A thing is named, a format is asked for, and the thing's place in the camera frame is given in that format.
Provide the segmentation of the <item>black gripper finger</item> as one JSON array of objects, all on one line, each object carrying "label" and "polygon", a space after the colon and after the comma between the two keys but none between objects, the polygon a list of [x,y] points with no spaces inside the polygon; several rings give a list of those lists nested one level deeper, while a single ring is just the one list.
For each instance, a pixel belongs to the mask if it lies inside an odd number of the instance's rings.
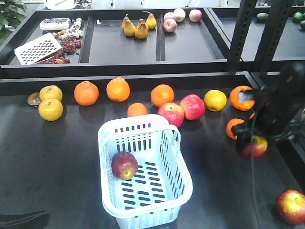
[{"label": "black gripper finger", "polygon": [[21,215],[0,215],[1,229],[43,229],[49,223],[50,215],[39,211]]},{"label": "black gripper finger", "polygon": [[237,135],[236,151],[238,154],[251,153],[251,137],[249,133],[242,133]]}]

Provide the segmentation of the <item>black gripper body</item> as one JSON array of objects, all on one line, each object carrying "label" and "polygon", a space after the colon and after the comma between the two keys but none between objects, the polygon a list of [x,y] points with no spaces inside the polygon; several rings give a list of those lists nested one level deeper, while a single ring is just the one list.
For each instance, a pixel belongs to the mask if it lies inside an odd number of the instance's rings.
[{"label": "black gripper body", "polygon": [[233,124],[231,132],[237,137],[238,134],[249,133],[250,136],[258,135],[269,141],[280,142],[294,139],[298,134],[298,119],[287,114],[256,113],[252,119],[240,124]]}]

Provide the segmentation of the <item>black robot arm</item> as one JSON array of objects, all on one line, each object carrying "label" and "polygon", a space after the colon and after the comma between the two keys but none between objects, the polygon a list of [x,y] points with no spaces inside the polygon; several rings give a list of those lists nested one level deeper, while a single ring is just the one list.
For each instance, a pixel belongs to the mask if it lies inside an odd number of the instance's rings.
[{"label": "black robot arm", "polygon": [[244,158],[260,156],[269,142],[293,137],[305,122],[304,115],[295,119],[305,106],[305,65],[300,62],[285,65],[274,90],[242,89],[237,100],[255,101],[256,109],[253,118],[231,128],[237,136],[236,151]]}]

